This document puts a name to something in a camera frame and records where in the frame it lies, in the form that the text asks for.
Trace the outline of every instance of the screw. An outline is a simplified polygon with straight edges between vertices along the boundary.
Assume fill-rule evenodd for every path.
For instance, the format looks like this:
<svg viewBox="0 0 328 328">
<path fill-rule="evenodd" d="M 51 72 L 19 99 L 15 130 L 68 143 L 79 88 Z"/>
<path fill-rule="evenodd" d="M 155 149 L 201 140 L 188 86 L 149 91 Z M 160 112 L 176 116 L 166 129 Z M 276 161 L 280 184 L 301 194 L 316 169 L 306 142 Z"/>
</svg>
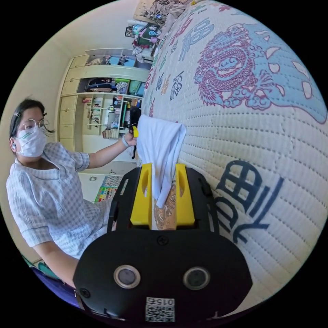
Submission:
<svg viewBox="0 0 328 328">
<path fill-rule="evenodd" d="M 157 243 L 160 245 L 160 246 L 165 246 L 168 244 L 168 238 L 165 237 L 165 236 L 159 236 L 157 238 Z"/>
<path fill-rule="evenodd" d="M 84 298 L 89 298 L 90 297 L 90 292 L 87 289 L 85 289 L 85 288 L 81 288 L 80 289 L 80 294 Z"/>
</svg>

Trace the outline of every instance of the label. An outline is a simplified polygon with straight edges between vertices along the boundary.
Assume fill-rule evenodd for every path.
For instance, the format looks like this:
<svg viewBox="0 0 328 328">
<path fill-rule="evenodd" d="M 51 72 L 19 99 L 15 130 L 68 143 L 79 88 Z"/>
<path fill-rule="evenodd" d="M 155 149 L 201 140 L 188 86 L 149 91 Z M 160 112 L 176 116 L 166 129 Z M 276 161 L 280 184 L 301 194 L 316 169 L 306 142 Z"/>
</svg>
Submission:
<svg viewBox="0 0 328 328">
<path fill-rule="evenodd" d="M 147 322 L 175 322 L 174 298 L 146 298 Z"/>
</svg>

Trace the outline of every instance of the cabinet door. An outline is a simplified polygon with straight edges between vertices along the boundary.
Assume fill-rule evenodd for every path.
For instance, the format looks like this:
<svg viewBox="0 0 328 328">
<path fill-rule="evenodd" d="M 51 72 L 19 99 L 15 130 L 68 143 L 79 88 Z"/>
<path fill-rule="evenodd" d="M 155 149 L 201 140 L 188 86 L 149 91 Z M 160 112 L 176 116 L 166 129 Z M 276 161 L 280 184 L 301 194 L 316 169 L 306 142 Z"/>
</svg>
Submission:
<svg viewBox="0 0 328 328">
<path fill-rule="evenodd" d="M 78 80 L 83 67 L 75 67 L 68 70 L 65 81 Z"/>
<path fill-rule="evenodd" d="M 68 150 L 75 151 L 74 149 L 74 139 L 60 139 L 60 143 Z"/>
<path fill-rule="evenodd" d="M 61 99 L 60 110 L 75 110 L 77 96 L 63 97 Z"/>
<path fill-rule="evenodd" d="M 86 61 L 88 60 L 88 58 L 89 58 L 89 55 L 75 57 L 72 61 L 70 68 L 84 66 L 86 64 Z"/>
<path fill-rule="evenodd" d="M 65 96 L 65 95 L 70 95 L 70 94 L 76 93 L 78 90 L 79 84 L 80 84 L 80 80 L 72 80 L 72 81 L 65 82 L 63 85 L 63 89 L 61 91 L 61 95 Z"/>
<path fill-rule="evenodd" d="M 75 110 L 62 110 L 60 112 L 59 124 L 69 125 L 74 124 Z"/>
<path fill-rule="evenodd" d="M 59 126 L 59 138 L 60 139 L 73 139 L 74 138 L 74 125 L 65 124 Z"/>
</svg>

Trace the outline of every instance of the qr code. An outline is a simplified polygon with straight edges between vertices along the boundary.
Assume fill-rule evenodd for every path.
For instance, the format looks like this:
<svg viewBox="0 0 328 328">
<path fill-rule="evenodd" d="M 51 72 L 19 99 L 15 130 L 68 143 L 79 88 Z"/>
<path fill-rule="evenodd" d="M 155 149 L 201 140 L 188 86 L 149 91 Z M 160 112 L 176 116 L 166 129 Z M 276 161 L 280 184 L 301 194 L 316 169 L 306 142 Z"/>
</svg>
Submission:
<svg viewBox="0 0 328 328">
<path fill-rule="evenodd" d="M 146 305 L 146 321 L 149 322 L 174 322 L 173 306 Z"/>
</svg>

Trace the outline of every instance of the bedspread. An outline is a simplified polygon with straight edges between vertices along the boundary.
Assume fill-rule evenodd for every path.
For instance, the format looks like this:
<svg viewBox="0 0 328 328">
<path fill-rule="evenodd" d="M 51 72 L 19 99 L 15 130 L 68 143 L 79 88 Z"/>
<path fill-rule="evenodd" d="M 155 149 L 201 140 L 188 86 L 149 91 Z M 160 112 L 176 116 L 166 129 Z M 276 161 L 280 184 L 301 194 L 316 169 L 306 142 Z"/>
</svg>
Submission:
<svg viewBox="0 0 328 328">
<path fill-rule="evenodd" d="M 288 45 L 219 2 L 188 5 L 159 48 L 142 111 L 187 128 L 178 161 L 210 184 L 220 234 L 252 274 L 239 312 L 279 291 L 324 227 L 327 109 Z M 153 228 L 174 226 L 175 184 L 153 209 Z"/>
</svg>

